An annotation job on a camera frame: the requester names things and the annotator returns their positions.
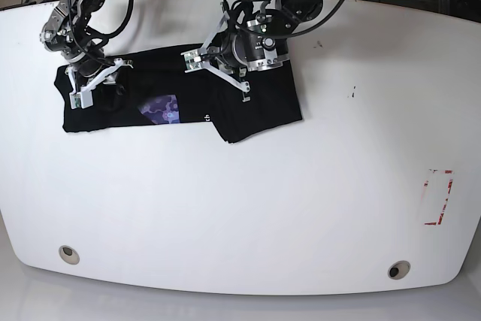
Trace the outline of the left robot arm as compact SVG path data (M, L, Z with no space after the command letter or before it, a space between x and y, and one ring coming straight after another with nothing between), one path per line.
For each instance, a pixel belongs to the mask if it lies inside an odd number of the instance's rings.
M330 20L346 0L222 0L222 18L200 48L183 54L186 70L206 70L250 100L250 72L289 61L287 41Z

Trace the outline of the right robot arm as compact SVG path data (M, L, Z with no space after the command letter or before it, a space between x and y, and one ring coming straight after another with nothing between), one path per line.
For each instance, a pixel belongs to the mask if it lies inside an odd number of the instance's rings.
M128 25L134 0L128 0L123 21L110 33L89 26L92 14L100 10L105 1L59 0L40 34L45 48L61 53L68 62L65 73L72 88L69 99L73 109L93 106L93 90L100 84L114 85L119 70L132 67L130 60L106 57L104 46Z

